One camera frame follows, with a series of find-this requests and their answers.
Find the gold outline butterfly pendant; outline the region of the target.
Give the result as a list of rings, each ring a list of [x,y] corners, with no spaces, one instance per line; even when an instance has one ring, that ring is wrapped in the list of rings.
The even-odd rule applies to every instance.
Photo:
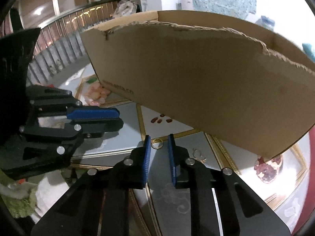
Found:
[[[201,163],[205,163],[207,160],[207,157],[204,156],[199,149],[193,149],[193,156],[194,159],[200,161]]]

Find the metal stair railing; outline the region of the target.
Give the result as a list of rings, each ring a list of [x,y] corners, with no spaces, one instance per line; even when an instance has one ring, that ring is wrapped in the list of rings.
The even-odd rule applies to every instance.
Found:
[[[86,57],[80,33],[110,20],[121,0],[102,0],[62,13],[39,25],[26,85],[46,84]]]

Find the pink floral blanket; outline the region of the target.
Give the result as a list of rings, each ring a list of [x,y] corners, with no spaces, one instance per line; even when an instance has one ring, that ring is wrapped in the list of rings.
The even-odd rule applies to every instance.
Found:
[[[309,217],[311,213],[314,211],[314,127],[309,131],[309,139],[310,139],[310,170],[309,170],[309,184],[307,196],[305,198],[304,203],[304,211]]]

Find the pile of clothes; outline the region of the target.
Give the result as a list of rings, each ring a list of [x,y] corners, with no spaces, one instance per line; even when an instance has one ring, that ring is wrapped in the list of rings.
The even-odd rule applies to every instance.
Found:
[[[124,16],[129,16],[137,13],[139,7],[138,0],[128,0],[122,3],[119,3],[117,8],[114,11],[113,17],[120,18]]]

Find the brown cardboard box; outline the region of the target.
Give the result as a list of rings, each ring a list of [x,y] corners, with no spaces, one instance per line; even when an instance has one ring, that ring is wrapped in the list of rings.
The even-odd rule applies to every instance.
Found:
[[[81,40],[107,89],[257,155],[277,156],[314,126],[314,63],[254,23],[148,11]]]

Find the teal floral pillow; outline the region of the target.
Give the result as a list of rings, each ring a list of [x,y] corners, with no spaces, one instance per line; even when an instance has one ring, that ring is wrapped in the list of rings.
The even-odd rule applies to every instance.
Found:
[[[314,52],[314,48],[312,47],[312,45],[309,43],[303,43],[302,47],[303,47],[304,53],[308,56],[308,58],[312,62],[315,62],[315,52]]]

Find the blue water jug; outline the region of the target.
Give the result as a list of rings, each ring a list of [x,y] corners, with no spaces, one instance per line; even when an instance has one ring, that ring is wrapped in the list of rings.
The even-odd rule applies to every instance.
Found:
[[[275,21],[266,16],[261,16],[255,23],[270,31],[274,31]]]

